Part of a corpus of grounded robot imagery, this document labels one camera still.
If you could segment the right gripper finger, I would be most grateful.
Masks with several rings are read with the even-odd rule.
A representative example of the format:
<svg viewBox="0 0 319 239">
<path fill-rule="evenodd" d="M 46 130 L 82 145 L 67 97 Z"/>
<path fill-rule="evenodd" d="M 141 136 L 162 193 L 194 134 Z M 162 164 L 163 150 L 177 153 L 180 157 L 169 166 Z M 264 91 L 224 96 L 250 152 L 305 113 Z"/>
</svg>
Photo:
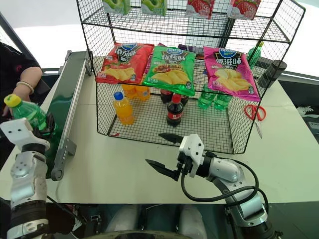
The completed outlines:
<svg viewBox="0 0 319 239">
<path fill-rule="evenodd" d="M 146 162 L 158 173 L 172 178 L 174 181 L 178 181 L 179 173 L 177 170 L 170 170 L 166 168 L 164 164 L 161 164 L 154 160 L 146 159 Z"/>
<path fill-rule="evenodd" d="M 179 136 L 179 135 L 174 134 L 174 133 L 160 133 L 159 136 L 162 137 L 163 139 L 169 141 L 169 142 L 174 143 L 174 144 L 182 143 L 182 140 L 183 140 L 183 136 Z"/>
</svg>

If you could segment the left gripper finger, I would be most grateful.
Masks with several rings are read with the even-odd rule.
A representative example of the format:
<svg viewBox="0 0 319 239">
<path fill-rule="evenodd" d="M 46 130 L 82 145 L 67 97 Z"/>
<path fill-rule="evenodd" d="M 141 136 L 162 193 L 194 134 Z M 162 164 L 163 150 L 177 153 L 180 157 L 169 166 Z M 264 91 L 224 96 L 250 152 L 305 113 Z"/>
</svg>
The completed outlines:
<svg viewBox="0 0 319 239">
<path fill-rule="evenodd" d="M 46 115 L 46 134 L 53 135 L 56 132 L 57 124 L 55 122 L 54 116 L 52 113 L 48 113 Z"/>
</svg>

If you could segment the person's bare hand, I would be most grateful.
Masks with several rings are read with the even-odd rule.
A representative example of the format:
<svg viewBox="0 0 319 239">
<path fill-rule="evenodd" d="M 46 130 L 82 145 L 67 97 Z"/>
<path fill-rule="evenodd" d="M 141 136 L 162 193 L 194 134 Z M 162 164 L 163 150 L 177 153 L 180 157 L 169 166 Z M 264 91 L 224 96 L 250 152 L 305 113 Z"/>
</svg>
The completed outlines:
<svg viewBox="0 0 319 239">
<path fill-rule="evenodd" d="M 31 94 L 31 89 L 28 86 L 19 84 L 18 86 L 15 87 L 12 93 L 19 96 L 23 101 L 30 102 L 29 95 Z M 5 106 L 2 116 L 7 117 L 8 113 L 12 115 L 12 110 L 8 106 Z"/>
</svg>

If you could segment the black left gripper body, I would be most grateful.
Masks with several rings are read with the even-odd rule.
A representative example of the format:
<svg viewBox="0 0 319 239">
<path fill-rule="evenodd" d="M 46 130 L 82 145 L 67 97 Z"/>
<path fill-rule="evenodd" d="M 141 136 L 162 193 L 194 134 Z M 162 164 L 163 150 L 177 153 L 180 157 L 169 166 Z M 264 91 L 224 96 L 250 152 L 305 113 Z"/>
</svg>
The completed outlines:
<svg viewBox="0 0 319 239">
<path fill-rule="evenodd" d="M 47 142 L 50 142 L 50 138 L 51 138 L 50 126 L 45 127 L 43 130 L 39 130 L 39 128 L 35 127 L 32 133 L 35 137 L 46 140 Z"/>
</svg>

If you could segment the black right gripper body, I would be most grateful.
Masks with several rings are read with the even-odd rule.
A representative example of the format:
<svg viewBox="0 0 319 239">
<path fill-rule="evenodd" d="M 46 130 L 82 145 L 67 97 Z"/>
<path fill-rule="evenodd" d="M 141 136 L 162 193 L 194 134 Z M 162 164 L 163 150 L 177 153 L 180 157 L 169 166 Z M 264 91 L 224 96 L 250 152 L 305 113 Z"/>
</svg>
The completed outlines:
<svg viewBox="0 0 319 239">
<path fill-rule="evenodd" d="M 175 180 L 178 181 L 180 175 L 187 175 L 192 169 L 192 158 L 180 152 L 177 158 L 177 170 Z"/>
</svg>

